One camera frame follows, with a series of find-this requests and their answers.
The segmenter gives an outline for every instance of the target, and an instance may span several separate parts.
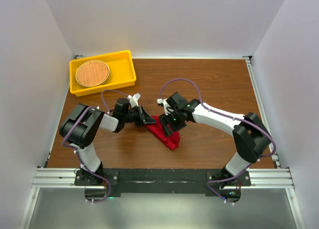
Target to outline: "gray wall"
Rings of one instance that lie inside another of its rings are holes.
[[[318,229],[319,0],[285,0],[253,56],[279,159],[308,229]]]
[[[252,55],[284,0],[47,0],[74,54]]]
[[[0,228],[18,228],[68,87],[67,46],[45,0],[0,0]]]

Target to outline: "yellow bin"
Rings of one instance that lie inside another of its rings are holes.
[[[95,87],[83,87],[75,79],[78,68],[90,60],[100,60],[110,68],[110,76],[104,84]],[[87,58],[79,58],[70,61],[70,92],[76,96],[102,92],[105,89],[116,89],[132,86],[135,84],[136,75],[134,71],[132,55],[129,50],[107,53]]]

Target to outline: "gray floor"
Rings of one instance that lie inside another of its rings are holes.
[[[41,189],[30,229],[295,229],[285,190],[246,189],[233,207],[218,197],[123,194],[91,205],[83,189]]]

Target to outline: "wooden table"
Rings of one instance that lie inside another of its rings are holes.
[[[133,63],[136,84],[120,90],[131,95],[140,93],[139,103],[150,115],[163,113],[156,101],[159,91],[165,82],[177,77],[193,80],[199,86],[204,102],[213,107],[234,113],[259,113],[245,60],[134,59]],[[195,88],[184,81],[168,85],[163,98],[176,91],[188,100],[198,98]],[[114,92],[105,93],[110,108],[119,97],[121,95]],[[105,110],[100,93],[82,97],[68,93],[60,123],[78,103]],[[94,145],[104,167],[109,168],[222,168],[236,152],[231,136],[207,125],[189,122],[180,130],[180,137],[179,148],[171,151],[146,128],[136,127],[133,123],[126,124],[118,134],[99,130]],[[57,133],[48,167],[79,167],[73,151],[62,147],[61,142],[62,137]],[[271,158],[263,158],[252,166],[273,167]]]

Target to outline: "red towel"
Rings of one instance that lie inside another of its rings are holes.
[[[145,125],[147,129],[153,133],[161,142],[163,142],[169,149],[174,150],[178,148],[179,144],[179,132],[174,132],[169,137],[164,136],[164,130],[160,123],[158,116],[152,116],[156,120],[155,124]]]

